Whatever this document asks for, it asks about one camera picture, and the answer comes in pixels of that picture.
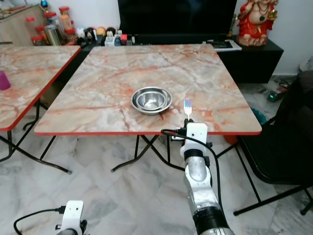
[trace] wooden cabinet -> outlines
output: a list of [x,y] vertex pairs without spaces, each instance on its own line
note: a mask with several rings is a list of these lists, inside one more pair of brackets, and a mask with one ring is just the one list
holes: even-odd
[[0,42],[12,42],[16,46],[32,46],[31,36],[26,27],[26,17],[35,17],[36,23],[45,24],[44,12],[39,5],[29,6],[0,20]]

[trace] television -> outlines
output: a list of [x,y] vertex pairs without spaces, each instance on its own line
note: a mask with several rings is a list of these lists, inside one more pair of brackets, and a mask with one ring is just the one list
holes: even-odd
[[237,0],[118,0],[120,29],[150,42],[201,43],[226,37],[236,3]]

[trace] red table edge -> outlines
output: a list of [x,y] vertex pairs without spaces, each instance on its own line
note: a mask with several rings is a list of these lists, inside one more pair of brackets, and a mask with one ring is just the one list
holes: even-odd
[[9,126],[5,128],[0,128],[0,131],[11,131],[16,125],[21,121],[25,114],[30,110],[31,107],[37,102],[38,99],[45,93],[45,91],[52,85],[52,83],[58,78],[58,76],[63,72],[63,70],[68,66],[68,64],[77,56],[81,51],[81,48],[78,48],[77,51],[72,55],[72,57],[67,61],[67,63],[60,69],[60,71],[50,80],[50,82],[42,89],[42,91],[34,98],[33,101],[24,109],[23,112],[18,116],[18,118]]
[[[138,136],[138,135],[162,135],[161,132],[62,132],[62,133],[45,133],[36,132],[39,136]],[[257,136],[261,131],[257,132],[208,132],[209,135],[221,136]]]

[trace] marble floor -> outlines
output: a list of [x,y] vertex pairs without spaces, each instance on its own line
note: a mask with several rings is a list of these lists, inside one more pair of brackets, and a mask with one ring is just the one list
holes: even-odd
[[[268,118],[275,115],[279,102],[266,101],[266,87],[245,85],[241,90],[251,106]],[[34,109],[14,129],[15,142],[23,135],[22,125],[33,118]],[[229,146],[222,136],[210,136],[209,139],[217,153]],[[39,156],[49,140],[49,137],[31,132],[21,147]],[[0,164],[0,234],[14,235],[13,223],[23,215],[57,208],[68,200],[83,200],[83,219],[88,220],[86,234],[195,235],[183,172],[163,164],[152,150],[137,163],[110,172],[117,164],[133,157],[135,140],[135,136],[57,137],[45,160],[72,170],[71,175],[15,152],[11,159]],[[164,139],[157,140],[155,146],[165,156]],[[139,148],[144,147],[144,141],[141,141]],[[179,147],[180,143],[171,143],[172,162],[183,166]],[[0,142],[0,158],[6,155],[6,145]],[[234,210],[257,200],[235,151],[222,156],[219,163],[223,207],[236,235],[313,233],[313,211],[306,216],[299,213],[309,202],[302,192],[233,216]],[[211,171],[216,191],[213,159]],[[268,185],[253,173],[251,176],[262,199],[290,188]],[[21,221],[18,227],[23,235],[55,235],[55,225],[61,221],[62,216],[58,213],[46,212]]]

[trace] purple cup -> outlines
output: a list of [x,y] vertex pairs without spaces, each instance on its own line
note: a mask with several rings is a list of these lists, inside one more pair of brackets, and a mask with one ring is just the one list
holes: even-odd
[[9,89],[11,87],[11,84],[5,75],[4,71],[0,71],[0,90],[4,91],[6,89]]

